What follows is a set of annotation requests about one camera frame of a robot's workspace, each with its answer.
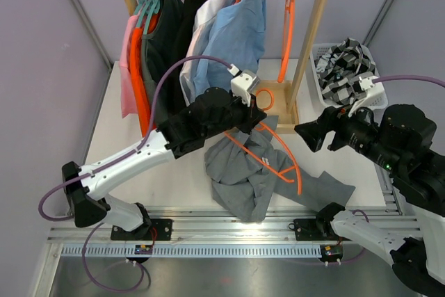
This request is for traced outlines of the orange hanger of plaid shirt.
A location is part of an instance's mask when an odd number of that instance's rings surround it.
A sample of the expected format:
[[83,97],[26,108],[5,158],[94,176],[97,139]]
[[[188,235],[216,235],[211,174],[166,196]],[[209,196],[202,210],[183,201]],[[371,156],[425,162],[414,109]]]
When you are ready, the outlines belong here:
[[282,57],[280,62],[280,72],[277,77],[278,83],[282,83],[286,76],[286,71],[289,64],[289,57],[293,43],[294,23],[295,23],[295,0],[285,0]]

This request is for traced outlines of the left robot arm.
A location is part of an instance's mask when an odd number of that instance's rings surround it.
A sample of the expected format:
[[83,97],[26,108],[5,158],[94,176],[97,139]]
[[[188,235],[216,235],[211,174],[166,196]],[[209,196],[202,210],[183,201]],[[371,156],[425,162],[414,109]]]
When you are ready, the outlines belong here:
[[62,167],[69,182],[65,194],[76,227],[108,223],[126,231],[133,239],[144,239],[152,222],[141,203],[128,203],[110,192],[127,180],[157,165],[179,159],[204,146],[205,140],[237,128],[249,134],[266,113],[220,89],[210,88],[188,107],[161,123],[144,143],[136,143],[102,161]]

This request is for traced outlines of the grey shirt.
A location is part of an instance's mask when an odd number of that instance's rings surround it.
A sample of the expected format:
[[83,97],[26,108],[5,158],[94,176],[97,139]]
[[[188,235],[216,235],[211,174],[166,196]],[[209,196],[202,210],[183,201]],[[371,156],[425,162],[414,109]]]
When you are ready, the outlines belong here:
[[340,182],[327,172],[312,177],[302,170],[302,193],[299,195],[294,182],[280,179],[265,167],[269,165],[279,172],[293,167],[288,154],[273,147],[270,134],[239,132],[234,138],[262,162],[224,137],[207,150],[204,164],[211,179],[212,198],[244,223],[263,221],[274,194],[320,211],[331,202],[345,206],[355,190],[354,186]]

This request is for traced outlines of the light blue shirt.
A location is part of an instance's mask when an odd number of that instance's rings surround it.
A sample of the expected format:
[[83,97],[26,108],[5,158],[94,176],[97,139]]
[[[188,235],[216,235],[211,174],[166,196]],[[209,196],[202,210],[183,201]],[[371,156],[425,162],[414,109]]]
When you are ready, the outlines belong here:
[[[266,0],[226,0],[216,14],[203,54],[257,72],[265,51]],[[230,91],[232,75],[218,62],[200,59],[192,75],[195,94],[210,87]]]

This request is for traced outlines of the black white plaid shirt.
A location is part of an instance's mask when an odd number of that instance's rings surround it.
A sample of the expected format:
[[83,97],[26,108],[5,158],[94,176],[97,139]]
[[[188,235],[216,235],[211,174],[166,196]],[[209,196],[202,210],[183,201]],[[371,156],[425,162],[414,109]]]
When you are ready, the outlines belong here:
[[365,97],[359,78],[376,72],[375,62],[355,39],[347,38],[330,47],[316,62],[316,75],[321,96],[340,106],[354,104]]

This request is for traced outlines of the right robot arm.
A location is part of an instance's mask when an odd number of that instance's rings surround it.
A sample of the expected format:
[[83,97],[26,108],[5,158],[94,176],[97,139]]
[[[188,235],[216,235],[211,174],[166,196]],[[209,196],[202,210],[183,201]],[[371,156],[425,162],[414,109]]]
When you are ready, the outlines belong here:
[[331,202],[316,215],[316,232],[354,241],[380,257],[396,277],[424,296],[444,295],[444,156],[431,150],[435,122],[412,104],[385,109],[380,122],[371,109],[328,107],[312,122],[294,128],[312,152],[334,132],[330,151],[351,147],[386,170],[419,224],[422,238],[392,235]]

